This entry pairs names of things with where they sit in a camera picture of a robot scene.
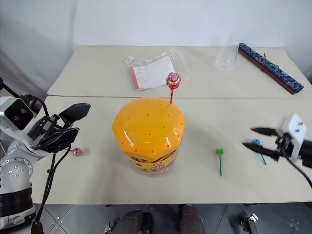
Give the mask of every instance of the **orange lid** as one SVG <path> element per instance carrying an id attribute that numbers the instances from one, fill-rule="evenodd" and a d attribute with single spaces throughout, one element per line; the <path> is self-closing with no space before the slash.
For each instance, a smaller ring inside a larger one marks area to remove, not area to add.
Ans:
<path id="1" fill-rule="evenodd" d="M 161 98 L 136 99 L 121 108 L 113 131 L 121 150 L 153 162 L 179 148 L 185 119 L 174 104 Z"/>

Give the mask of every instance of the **red lollipop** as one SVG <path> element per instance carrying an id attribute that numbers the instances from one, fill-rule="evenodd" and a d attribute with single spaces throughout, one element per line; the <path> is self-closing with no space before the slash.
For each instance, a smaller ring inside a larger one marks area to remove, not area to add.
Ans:
<path id="1" fill-rule="evenodd" d="M 179 84 L 181 82 L 181 77 L 177 73 L 169 73 L 166 83 L 168 87 L 170 88 L 170 104 L 172 103 L 172 97 L 174 96 L 174 89 L 179 87 Z"/>

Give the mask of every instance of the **table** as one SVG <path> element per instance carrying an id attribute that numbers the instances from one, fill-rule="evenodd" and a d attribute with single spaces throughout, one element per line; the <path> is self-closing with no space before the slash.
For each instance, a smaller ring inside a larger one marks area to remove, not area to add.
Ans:
<path id="1" fill-rule="evenodd" d="M 151 59 L 165 51 L 176 51 L 190 65 L 193 78 L 182 82 L 176 98 L 304 98 L 312 96 L 312 86 L 283 48 L 255 48 L 278 64 L 305 87 L 291 95 L 270 76 L 238 54 L 231 72 L 211 67 L 217 47 L 157 47 L 80 45 L 49 89 L 49 95 L 82 97 L 160 97 L 169 96 L 168 87 L 136 90 L 124 64 L 128 56 L 137 61 Z"/>
<path id="2" fill-rule="evenodd" d="M 73 148 L 84 155 L 68 155 L 57 168 L 47 203 L 269 203 L 312 200 L 303 176 L 285 159 L 265 166 L 259 154 L 241 142 L 258 138 L 275 148 L 273 137 L 250 131 L 254 126 L 277 126 L 283 116 L 297 112 L 312 139 L 310 103 L 302 99 L 175 99 L 186 119 L 180 151 L 171 170 L 150 177 L 137 171 L 122 154 L 112 132 L 120 108 L 133 98 L 48 97 L 49 113 L 74 103 L 90 103 L 88 116 L 75 126 L 80 132 Z M 225 149 L 219 176 L 215 149 Z M 51 157 L 37 162 L 31 177 L 33 202 L 40 203 Z M 297 165 L 312 178 L 312 170 Z"/>

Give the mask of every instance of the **white wall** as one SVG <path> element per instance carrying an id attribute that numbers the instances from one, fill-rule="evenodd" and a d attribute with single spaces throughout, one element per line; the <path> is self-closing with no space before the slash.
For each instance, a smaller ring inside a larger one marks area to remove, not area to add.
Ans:
<path id="1" fill-rule="evenodd" d="M 77 44 L 218 46 L 235 35 L 285 47 L 310 76 L 311 10 L 310 0 L 0 0 L 0 65 L 44 95 Z"/>

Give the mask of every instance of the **floor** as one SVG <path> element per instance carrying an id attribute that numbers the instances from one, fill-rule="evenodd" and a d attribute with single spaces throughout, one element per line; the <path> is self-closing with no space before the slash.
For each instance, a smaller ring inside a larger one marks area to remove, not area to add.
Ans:
<path id="1" fill-rule="evenodd" d="M 242 217 L 255 213 L 258 234 L 312 234 L 312 209 L 305 203 L 195 204 L 207 234 L 242 234 Z M 45 234 L 103 234 L 103 225 L 116 223 L 128 211 L 141 209 L 153 214 L 157 234 L 175 231 L 179 205 L 49 205 L 41 222 Z M 3 234 L 29 234 L 30 226 L 6 230 Z"/>

